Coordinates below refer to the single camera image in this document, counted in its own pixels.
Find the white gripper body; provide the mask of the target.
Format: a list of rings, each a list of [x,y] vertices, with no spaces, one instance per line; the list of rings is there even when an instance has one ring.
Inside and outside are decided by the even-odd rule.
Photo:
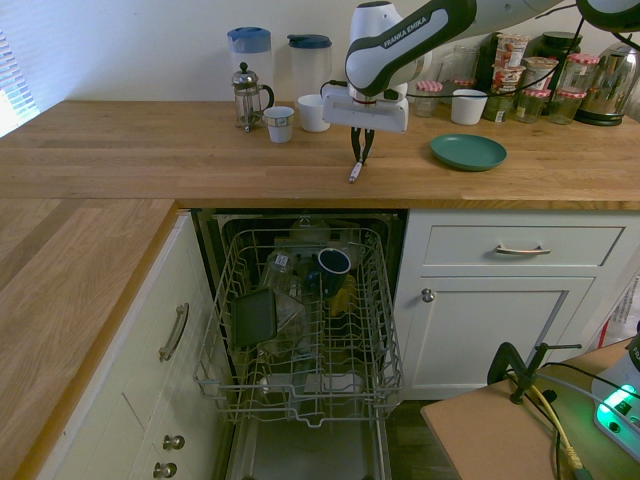
[[[352,98],[347,88],[325,88],[321,96],[326,123],[395,133],[407,129],[409,103],[406,99],[363,104]]]

